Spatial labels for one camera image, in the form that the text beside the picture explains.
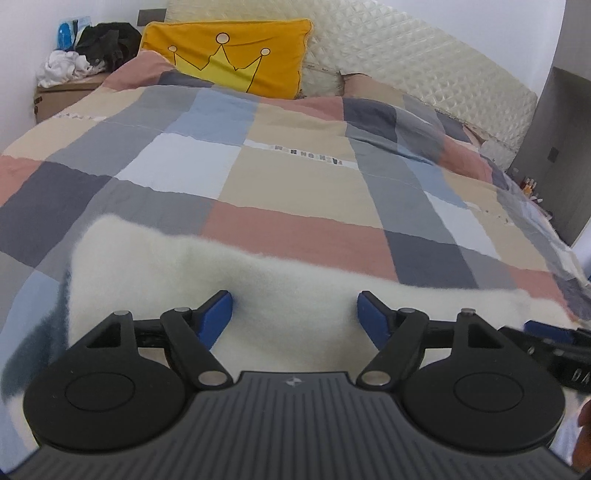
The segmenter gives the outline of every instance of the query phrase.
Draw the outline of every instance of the hand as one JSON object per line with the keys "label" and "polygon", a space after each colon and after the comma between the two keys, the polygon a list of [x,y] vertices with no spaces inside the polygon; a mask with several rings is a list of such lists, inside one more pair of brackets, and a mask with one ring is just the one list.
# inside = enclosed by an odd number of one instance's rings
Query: hand
{"label": "hand", "polygon": [[584,472],[591,467],[591,400],[581,409],[579,427],[583,427],[573,452],[573,467]]}

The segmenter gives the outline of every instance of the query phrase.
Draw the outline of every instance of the gray cabinet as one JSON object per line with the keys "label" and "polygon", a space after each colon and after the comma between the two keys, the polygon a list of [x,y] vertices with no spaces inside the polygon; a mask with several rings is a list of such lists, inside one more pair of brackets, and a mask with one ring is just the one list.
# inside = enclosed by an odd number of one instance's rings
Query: gray cabinet
{"label": "gray cabinet", "polygon": [[553,66],[509,173],[533,177],[572,245],[591,217],[591,2],[567,0]]}

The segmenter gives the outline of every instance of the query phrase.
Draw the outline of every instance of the cream quilted headboard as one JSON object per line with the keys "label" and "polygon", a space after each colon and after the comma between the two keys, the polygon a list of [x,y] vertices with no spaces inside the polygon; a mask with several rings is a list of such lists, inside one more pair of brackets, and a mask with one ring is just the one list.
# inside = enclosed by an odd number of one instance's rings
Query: cream quilted headboard
{"label": "cream quilted headboard", "polygon": [[534,92],[492,60],[438,28],[360,0],[169,0],[167,22],[309,18],[302,88],[339,95],[338,71],[366,73],[482,128],[517,151]]}

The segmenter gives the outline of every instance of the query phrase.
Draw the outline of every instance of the black bag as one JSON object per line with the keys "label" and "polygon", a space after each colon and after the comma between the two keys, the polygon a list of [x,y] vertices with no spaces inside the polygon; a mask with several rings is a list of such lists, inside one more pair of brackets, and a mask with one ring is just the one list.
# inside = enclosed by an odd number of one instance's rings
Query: black bag
{"label": "black bag", "polygon": [[104,60],[107,71],[114,72],[137,56],[141,40],[129,23],[101,23],[83,30],[75,50],[93,67]]}

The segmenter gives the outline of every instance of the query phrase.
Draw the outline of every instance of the plaid comforter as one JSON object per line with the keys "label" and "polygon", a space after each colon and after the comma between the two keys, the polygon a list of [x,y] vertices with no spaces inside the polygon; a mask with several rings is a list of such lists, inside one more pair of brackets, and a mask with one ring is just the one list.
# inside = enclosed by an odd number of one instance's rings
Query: plaid comforter
{"label": "plaid comforter", "polygon": [[259,98],[143,52],[11,145],[0,157],[0,468],[30,451],[6,405],[66,348],[72,249],[105,213],[412,286],[523,289],[591,319],[571,250],[458,122],[427,110]]}

